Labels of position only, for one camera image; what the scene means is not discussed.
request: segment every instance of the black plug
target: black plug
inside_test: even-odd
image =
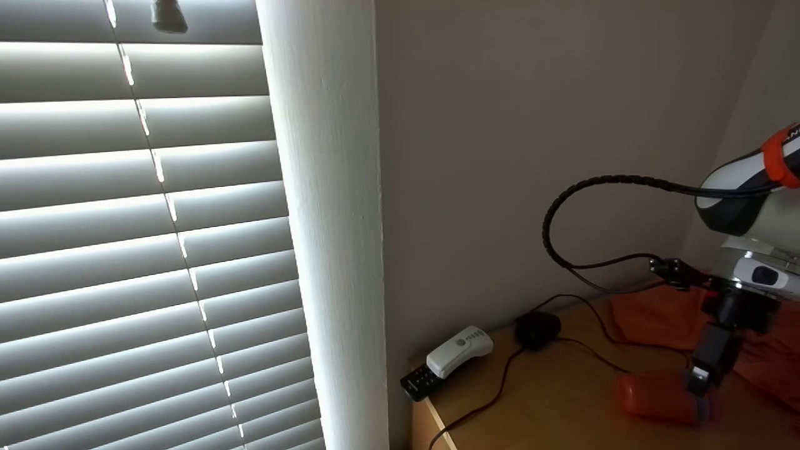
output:
[[[526,349],[541,349],[553,343],[561,333],[561,317],[541,309],[529,309],[527,315],[516,320],[516,340]]]

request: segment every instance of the orange object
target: orange object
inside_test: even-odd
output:
[[[781,302],[768,334],[747,333],[733,369],[800,412],[800,302]]]
[[[800,188],[800,178],[789,169],[789,165],[784,162],[784,155],[782,155],[782,144],[789,138],[789,129],[793,128],[784,128],[784,129],[771,135],[759,144],[759,150],[766,157],[766,169],[768,169],[771,182],[784,184],[784,188]]]
[[[609,309],[628,343],[694,349],[711,320],[702,315],[702,298],[702,290],[662,285],[619,295],[609,302]],[[766,334],[744,333],[744,345],[733,372],[758,393],[798,412],[800,422],[800,302],[782,300]]]
[[[699,424],[712,412],[712,397],[691,395],[681,372],[623,374],[616,400],[628,414],[681,424]]]
[[[677,290],[657,285],[634,295],[619,295],[609,302],[609,315],[628,343],[692,349],[708,322],[702,290]]]

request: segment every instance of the window blind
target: window blind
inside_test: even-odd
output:
[[[0,447],[324,447],[254,4],[152,7],[0,3]]]

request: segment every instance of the table surface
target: table surface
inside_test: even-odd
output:
[[[578,338],[608,360],[637,369],[681,369],[686,358],[671,349],[612,345],[586,304],[561,309],[562,338]],[[416,404],[416,447],[428,447],[441,422],[489,400],[501,384],[502,365],[512,355],[512,329],[497,329],[494,352],[458,369],[431,400]],[[436,447],[458,450],[573,450],[573,447],[726,447],[784,450],[800,447],[798,417],[729,374],[717,395],[717,417],[702,427],[682,427],[628,417],[616,407],[617,372],[573,343],[553,343],[522,352],[509,372],[502,400],[469,417]]]

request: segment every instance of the black cable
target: black cable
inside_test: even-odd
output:
[[[522,355],[522,349],[526,349],[526,347],[517,347],[517,349],[506,360],[497,393],[494,393],[488,403],[483,403],[481,407],[459,414],[458,420],[453,420],[453,422],[448,422],[442,429],[438,429],[438,433],[431,437],[428,450],[433,450],[433,445],[436,445],[446,433],[449,433],[453,427],[462,424],[466,420],[469,420],[469,417],[484,412],[488,407],[493,407],[494,403],[501,403],[502,389],[506,389],[506,379],[507,379],[507,369],[509,369],[509,365],[517,360],[517,355]]]
[[[597,268],[608,268],[608,265],[619,265],[619,262],[631,262],[631,259],[662,259],[656,252],[631,252],[631,255],[619,255],[619,258],[609,258],[609,259],[597,259],[597,262],[569,262],[567,258],[562,258],[554,245],[553,245],[553,220],[554,212],[562,208],[562,203],[567,197],[573,197],[579,189],[588,189],[592,184],[642,184],[642,188],[656,188],[656,189],[667,189],[667,193],[681,193],[681,195],[692,195],[692,197],[766,197],[771,195],[772,188],[766,189],[708,189],[708,188],[691,188],[691,184],[677,184],[671,180],[659,180],[659,178],[644,178],[644,174],[601,174],[601,178],[588,178],[579,180],[574,184],[569,184],[567,189],[562,189],[548,208],[546,220],[543,220],[543,245],[548,249],[548,255],[564,268],[567,273],[573,273],[578,279],[582,279],[586,285],[594,287],[594,290],[606,290],[597,283],[582,277],[578,269],[597,269]]]
[[[608,365],[608,368],[612,368],[612,369],[617,369],[617,372],[631,372],[628,368],[608,360],[606,355],[601,355],[597,349],[592,349],[592,347],[591,347],[588,343],[582,343],[582,340],[574,340],[574,338],[554,338],[554,340],[558,340],[558,343],[574,343],[574,345],[579,345],[586,352],[591,352],[594,360],[601,360],[602,365]]]
[[[592,300],[588,300],[588,298],[582,298],[582,295],[558,293],[558,295],[551,295],[546,302],[541,302],[541,304],[538,304],[538,308],[532,308],[532,309],[541,309],[541,308],[546,308],[546,304],[551,304],[551,302],[554,302],[554,300],[578,300],[578,302],[582,302],[582,304],[594,315],[594,320],[597,320],[597,325],[601,325],[602,338],[606,338],[608,343],[612,343],[612,345],[628,345],[628,347],[657,347],[657,349],[667,349],[667,352],[686,355],[682,349],[674,349],[674,347],[667,347],[667,345],[651,345],[651,343],[626,343],[626,340],[617,340],[617,338],[608,329],[608,322],[602,320],[602,315],[601,315],[601,309],[592,304]]]

